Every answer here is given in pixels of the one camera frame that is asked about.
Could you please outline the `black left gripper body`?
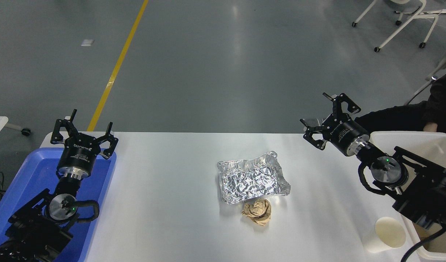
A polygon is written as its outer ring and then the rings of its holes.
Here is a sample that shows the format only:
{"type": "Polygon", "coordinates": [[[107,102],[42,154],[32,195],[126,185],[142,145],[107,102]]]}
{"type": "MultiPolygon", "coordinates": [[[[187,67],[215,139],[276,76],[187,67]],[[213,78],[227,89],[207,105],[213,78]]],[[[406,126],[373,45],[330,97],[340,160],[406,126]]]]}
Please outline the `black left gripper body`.
{"type": "Polygon", "coordinates": [[[100,152],[100,146],[94,142],[95,139],[94,136],[84,133],[67,138],[58,163],[58,172],[65,172],[68,168],[91,172],[100,152]]]}

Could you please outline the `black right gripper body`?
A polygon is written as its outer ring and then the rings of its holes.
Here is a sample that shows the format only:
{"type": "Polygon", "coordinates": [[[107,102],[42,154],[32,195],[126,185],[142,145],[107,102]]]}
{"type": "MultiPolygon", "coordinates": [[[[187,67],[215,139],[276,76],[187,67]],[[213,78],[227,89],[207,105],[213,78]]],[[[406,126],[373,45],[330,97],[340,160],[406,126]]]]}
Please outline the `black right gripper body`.
{"type": "Polygon", "coordinates": [[[360,145],[369,141],[369,132],[355,122],[347,113],[329,115],[321,126],[323,139],[331,142],[345,156],[356,155],[360,145]]]}

